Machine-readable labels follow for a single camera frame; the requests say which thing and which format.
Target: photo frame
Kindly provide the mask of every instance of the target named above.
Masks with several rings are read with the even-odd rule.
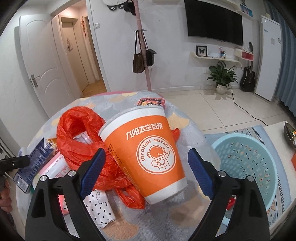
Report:
[[[251,9],[247,8],[245,5],[240,4],[241,11],[245,14],[249,15],[250,17],[253,17],[253,12]]]
[[[207,46],[196,45],[196,55],[199,57],[207,57]]]

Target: black bag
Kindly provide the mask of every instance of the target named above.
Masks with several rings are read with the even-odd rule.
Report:
[[[135,43],[135,54],[133,56],[133,72],[134,73],[142,73],[145,69],[144,67],[144,59],[143,59],[143,54],[142,54],[142,49],[141,49],[141,42],[139,38],[139,44],[140,44],[140,53],[136,54],[137,51],[137,37],[138,37],[139,32],[136,32],[136,43]]]
[[[143,33],[143,37],[145,40],[146,64],[147,64],[147,66],[152,66],[154,64],[154,55],[156,54],[156,52],[154,50],[148,48],[147,41],[146,41],[143,30],[142,30],[142,33]]]
[[[135,12],[135,5],[133,3],[133,1],[131,0],[127,0],[124,4],[123,4],[123,8],[126,12],[131,12],[132,15],[136,15]]]

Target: light switch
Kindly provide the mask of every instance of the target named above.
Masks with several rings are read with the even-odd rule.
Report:
[[[94,29],[97,29],[97,28],[99,28],[100,27],[100,23],[95,23],[94,24]]]

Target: paper cup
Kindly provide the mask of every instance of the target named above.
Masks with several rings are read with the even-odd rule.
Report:
[[[106,122],[98,135],[149,204],[187,186],[162,107],[138,106],[126,110]]]

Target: door handle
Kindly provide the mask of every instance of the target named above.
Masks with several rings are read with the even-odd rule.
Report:
[[[30,79],[30,83],[31,83],[32,87],[34,87],[34,85],[33,85],[33,83],[32,83],[32,80],[31,80],[31,78],[29,78],[29,79]]]
[[[34,83],[34,85],[35,85],[35,88],[37,88],[38,87],[38,84],[37,84],[37,81],[36,81],[36,78],[38,78],[38,77],[40,77],[40,75],[38,75],[38,76],[34,76],[34,74],[32,74],[31,75],[31,78],[32,78],[32,81],[33,81],[33,83]]]

